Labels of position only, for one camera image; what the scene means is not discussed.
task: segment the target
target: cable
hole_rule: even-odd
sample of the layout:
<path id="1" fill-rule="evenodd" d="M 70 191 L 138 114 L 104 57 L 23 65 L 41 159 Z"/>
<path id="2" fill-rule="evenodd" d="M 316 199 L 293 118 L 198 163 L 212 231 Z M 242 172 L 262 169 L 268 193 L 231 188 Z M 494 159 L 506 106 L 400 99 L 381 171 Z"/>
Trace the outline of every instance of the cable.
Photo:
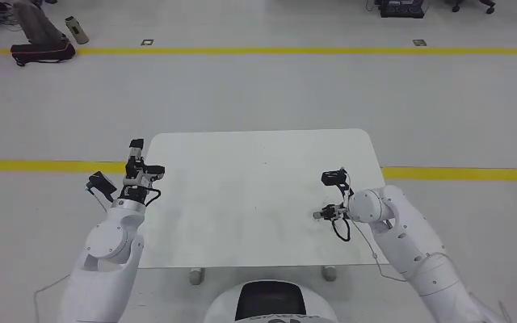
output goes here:
<path id="1" fill-rule="evenodd" d="M 368 0 L 366 0 L 366 4 L 364 5 L 364 7 L 366 8 L 366 11 L 372 11 L 372 10 L 373 10 L 373 8 L 375 8 L 376 6 L 379 6 L 379 5 L 376 5 L 376 4 L 375 4 L 375 2 L 374 2 L 374 3 L 373 3 L 373 6 L 372 6 L 372 9 L 368 9 L 368 3 L 369 3 L 369 1 L 368 1 Z"/>
<path id="2" fill-rule="evenodd" d="M 34 314 L 36 316 L 36 323 L 40 323 L 40 311 L 38 310 L 38 298 L 37 298 L 38 293 L 44 292 L 47 289 L 58 285 L 60 282 L 62 282 L 63 280 L 65 280 L 65 279 L 67 279 L 69 277 L 70 277 L 70 274 L 68 274 L 65 277 L 62 277 L 61 279 L 57 280 L 55 283 L 51 283 L 50 285 L 45 286 L 45 287 L 43 287 L 43 288 L 41 288 L 41 289 L 39 289 L 39 290 L 34 292 L 34 294 L 32 295 L 32 301 L 34 302 Z"/>
<path id="3" fill-rule="evenodd" d="M 154 196 L 149 202 L 147 202 L 145 204 L 145 207 L 147 208 L 155 199 L 157 199 L 158 197 L 162 196 L 162 191 L 156 189 L 156 188 L 152 188 L 152 187 L 148 187 L 147 188 L 147 191 L 153 191 L 153 192 L 156 192 L 156 196 Z"/>
<path id="4" fill-rule="evenodd" d="M 89 191 L 90 194 L 92 194 L 95 197 L 95 199 L 97 199 L 97 202 L 99 202 L 100 206 L 103 207 L 105 212 L 107 212 L 106 207 L 104 207 L 104 204 L 100 201 L 100 199 L 97 197 L 97 195 L 95 195 L 95 193 L 90 189 L 87 189 L 87 191 Z"/>
<path id="5" fill-rule="evenodd" d="M 343 221 L 345 221 L 345 223 L 347 224 L 347 229 L 348 229 L 348 232 L 347 232 L 347 238 L 344 238 L 341 234 L 339 234 L 338 232 L 338 229 L 336 228 L 336 222 L 337 219 L 334 219 L 332 220 L 332 229 L 334 229 L 334 232 L 336 233 L 336 236 L 338 236 L 339 239 L 345 241 L 345 242 L 349 242 L 350 241 L 350 225 L 348 224 L 348 221 L 347 219 L 345 219 L 343 217 Z"/>

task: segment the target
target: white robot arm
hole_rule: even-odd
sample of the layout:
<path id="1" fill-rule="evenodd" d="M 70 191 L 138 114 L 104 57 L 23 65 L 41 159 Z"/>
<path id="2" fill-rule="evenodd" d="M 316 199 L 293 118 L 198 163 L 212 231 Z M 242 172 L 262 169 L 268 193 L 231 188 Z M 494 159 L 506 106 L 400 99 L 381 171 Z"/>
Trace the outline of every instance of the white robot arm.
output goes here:
<path id="1" fill-rule="evenodd" d="M 107 210 L 107 219 L 91 230 L 70 274 L 61 300 L 60 323 L 112 323 L 118 322 L 124 313 L 144 248 L 137 229 L 144 222 L 145 207 L 160 195 L 152 184 L 165 173 L 161 166 L 144 164 L 143 145 L 142 139 L 130 144 L 124 187 L 118 199 L 112 201 L 110 194 L 115 188 L 106 180 L 96 186 L 113 203 Z M 103 181 L 100 173 L 90 177 L 90 185 L 93 179 Z M 145 203 L 149 191 L 158 195 Z M 113 271 L 102 271 L 99 261 L 119 266 Z"/>
<path id="2" fill-rule="evenodd" d="M 467 291 L 444 244 L 400 189 L 388 185 L 356 192 L 349 199 L 348 216 L 370 225 L 389 263 L 411 284 L 435 321 L 505 322 Z"/>

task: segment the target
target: table leg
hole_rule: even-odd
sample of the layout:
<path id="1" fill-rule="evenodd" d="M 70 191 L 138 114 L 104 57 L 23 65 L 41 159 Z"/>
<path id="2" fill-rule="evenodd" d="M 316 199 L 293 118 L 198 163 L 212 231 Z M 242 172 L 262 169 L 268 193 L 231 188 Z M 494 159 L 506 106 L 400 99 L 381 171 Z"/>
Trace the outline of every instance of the table leg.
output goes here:
<path id="1" fill-rule="evenodd" d="M 192 285 L 199 285 L 203 282 L 204 279 L 204 268 L 191 268 L 191 272 L 188 275 L 188 280 L 190 280 Z"/>
<path id="2" fill-rule="evenodd" d="M 322 266 L 322 276 L 327 282 L 334 282 L 338 278 L 336 266 Z"/>

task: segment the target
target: white cable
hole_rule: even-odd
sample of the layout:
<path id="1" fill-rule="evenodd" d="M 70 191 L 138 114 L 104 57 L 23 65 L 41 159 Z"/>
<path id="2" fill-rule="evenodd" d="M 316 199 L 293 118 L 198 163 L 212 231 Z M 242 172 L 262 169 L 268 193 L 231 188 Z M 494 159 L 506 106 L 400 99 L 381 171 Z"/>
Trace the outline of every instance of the white cable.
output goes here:
<path id="1" fill-rule="evenodd" d="M 40 311 L 38 310 L 38 299 L 37 299 L 38 293 L 44 292 L 47 289 L 58 285 L 63 280 L 69 278 L 69 276 L 70 276 L 70 274 L 68 274 L 67 276 L 62 277 L 61 279 L 57 280 L 56 282 L 51 283 L 50 285 L 45 286 L 45 287 L 43 287 L 43 288 L 41 288 L 41 289 L 39 289 L 39 290 L 34 292 L 34 294 L 32 295 L 32 301 L 34 302 L 34 314 L 36 316 L 36 323 L 40 323 Z"/>
<path id="2" fill-rule="evenodd" d="M 105 212 L 107 212 L 106 207 L 104 207 L 103 203 L 100 201 L 100 199 L 97 197 L 97 195 L 95 195 L 95 193 L 92 190 L 87 190 L 87 191 L 89 191 L 90 194 L 92 194 L 95 197 L 95 199 L 97 199 L 97 202 L 99 202 L 100 206 L 103 207 Z"/>

